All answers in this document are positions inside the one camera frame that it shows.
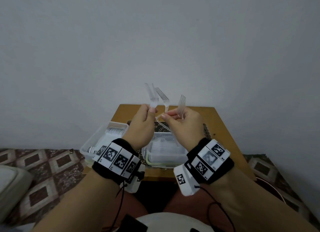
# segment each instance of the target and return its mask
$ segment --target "black cable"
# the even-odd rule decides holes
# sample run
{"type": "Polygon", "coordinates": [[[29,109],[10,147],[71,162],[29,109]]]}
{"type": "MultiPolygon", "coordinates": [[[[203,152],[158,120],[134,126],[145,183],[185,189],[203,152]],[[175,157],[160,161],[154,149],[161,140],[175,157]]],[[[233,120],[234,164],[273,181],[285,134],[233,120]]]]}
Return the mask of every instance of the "black cable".
{"type": "MultiPolygon", "coordinates": [[[[194,187],[195,187],[195,188],[201,188],[201,189],[202,189],[203,191],[205,191],[214,201],[216,201],[216,200],[214,199],[214,197],[213,197],[206,189],[204,189],[203,187],[201,187],[201,186],[194,186],[194,187]]],[[[210,223],[210,226],[213,228],[213,230],[214,230],[215,232],[224,232],[224,231],[221,230],[220,228],[214,226],[214,225],[211,223],[211,221],[210,221],[209,211],[210,211],[211,205],[213,205],[213,204],[217,204],[217,205],[219,206],[219,208],[224,212],[224,214],[225,214],[226,217],[228,218],[229,222],[231,223],[232,228],[233,228],[233,231],[236,231],[236,228],[235,228],[233,222],[231,221],[229,215],[227,215],[226,211],[223,209],[223,207],[221,206],[221,203],[219,203],[219,202],[212,202],[212,203],[210,203],[210,204],[208,205],[208,208],[207,208],[207,219],[208,219],[208,221],[209,221],[209,223],[210,223]]]]}
{"type": "Polygon", "coordinates": [[[128,185],[128,184],[125,185],[125,182],[123,181],[123,186],[122,186],[122,188],[117,192],[117,195],[115,196],[115,197],[117,197],[118,194],[120,193],[120,191],[122,190],[122,196],[121,196],[121,202],[120,202],[119,210],[118,210],[117,215],[116,215],[116,217],[115,217],[115,219],[114,219],[114,221],[113,221],[113,223],[112,223],[112,225],[111,225],[111,227],[110,227],[109,232],[112,231],[113,227],[114,227],[115,224],[116,224],[117,218],[118,218],[119,213],[120,213],[120,210],[121,210],[121,206],[122,206],[122,202],[123,202],[123,197],[124,197],[124,195],[125,195],[125,187],[126,187],[127,185],[128,185]]]}

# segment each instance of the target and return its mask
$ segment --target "table surface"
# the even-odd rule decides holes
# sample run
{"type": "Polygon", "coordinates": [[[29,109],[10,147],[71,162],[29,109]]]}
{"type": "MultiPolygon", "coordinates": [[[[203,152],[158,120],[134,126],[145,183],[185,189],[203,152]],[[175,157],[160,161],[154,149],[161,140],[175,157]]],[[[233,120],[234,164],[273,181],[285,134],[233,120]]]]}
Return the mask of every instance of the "table surface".
{"type": "MultiPolygon", "coordinates": [[[[170,110],[176,108],[177,106],[170,106],[170,110]]],[[[134,115],[137,113],[140,105],[131,104],[121,104],[119,105],[117,111],[113,115],[111,121],[119,123],[127,123],[127,121],[132,120],[134,115]]],[[[190,107],[191,109],[197,111],[203,117],[203,122],[207,125],[211,138],[217,140],[221,143],[227,150],[230,151],[230,157],[233,159],[235,166],[240,169],[244,174],[246,174],[252,180],[255,180],[255,175],[250,169],[247,161],[243,157],[241,151],[239,150],[237,144],[230,135],[228,129],[224,125],[217,111],[213,107],[190,107]]],[[[158,106],[158,114],[165,111],[164,106],[158,106]]],[[[86,167],[83,173],[87,173],[90,168],[86,167]]],[[[175,181],[173,169],[146,167],[144,181],[175,181]]]]}

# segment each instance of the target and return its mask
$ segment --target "forearm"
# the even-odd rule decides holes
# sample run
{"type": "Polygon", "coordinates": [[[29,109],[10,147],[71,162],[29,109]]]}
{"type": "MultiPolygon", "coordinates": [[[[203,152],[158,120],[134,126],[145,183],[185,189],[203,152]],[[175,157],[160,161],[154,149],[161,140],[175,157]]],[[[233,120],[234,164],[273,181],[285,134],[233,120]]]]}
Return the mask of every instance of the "forearm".
{"type": "Polygon", "coordinates": [[[237,168],[211,184],[211,188],[237,231],[317,231],[237,168]]]}
{"type": "Polygon", "coordinates": [[[103,211],[112,205],[119,186],[90,171],[32,232],[99,231],[103,211]]]}

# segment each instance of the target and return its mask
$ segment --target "plastic container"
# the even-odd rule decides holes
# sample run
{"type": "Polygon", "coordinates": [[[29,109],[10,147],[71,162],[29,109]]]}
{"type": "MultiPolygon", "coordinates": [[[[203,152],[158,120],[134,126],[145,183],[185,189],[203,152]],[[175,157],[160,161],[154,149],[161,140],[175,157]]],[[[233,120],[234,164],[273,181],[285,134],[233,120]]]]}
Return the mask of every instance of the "plastic container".
{"type": "Polygon", "coordinates": [[[121,138],[119,135],[115,134],[106,134],[106,129],[109,127],[122,128],[124,132],[122,136],[126,133],[129,125],[126,123],[117,123],[117,122],[107,122],[102,125],[91,137],[88,139],[85,144],[80,148],[80,153],[84,155],[87,166],[91,167],[93,164],[92,158],[94,154],[87,153],[87,150],[91,146],[96,146],[97,149],[100,149],[99,143],[101,142],[111,142],[114,139],[121,138]]]}
{"type": "Polygon", "coordinates": [[[188,160],[187,153],[169,132],[155,132],[150,143],[142,149],[146,163],[153,167],[174,168],[188,160]]]}

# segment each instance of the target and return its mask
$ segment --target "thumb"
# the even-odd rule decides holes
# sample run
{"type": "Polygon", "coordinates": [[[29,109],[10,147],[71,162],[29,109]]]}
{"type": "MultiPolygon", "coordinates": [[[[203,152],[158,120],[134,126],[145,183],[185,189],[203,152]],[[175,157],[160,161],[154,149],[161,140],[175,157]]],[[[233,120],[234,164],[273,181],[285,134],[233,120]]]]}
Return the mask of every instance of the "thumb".
{"type": "Polygon", "coordinates": [[[156,109],[154,107],[150,107],[148,111],[148,115],[146,117],[146,121],[154,122],[156,119],[156,109]]]}
{"type": "Polygon", "coordinates": [[[166,113],[162,114],[161,117],[169,125],[170,129],[174,129],[179,124],[177,120],[166,113]]]}

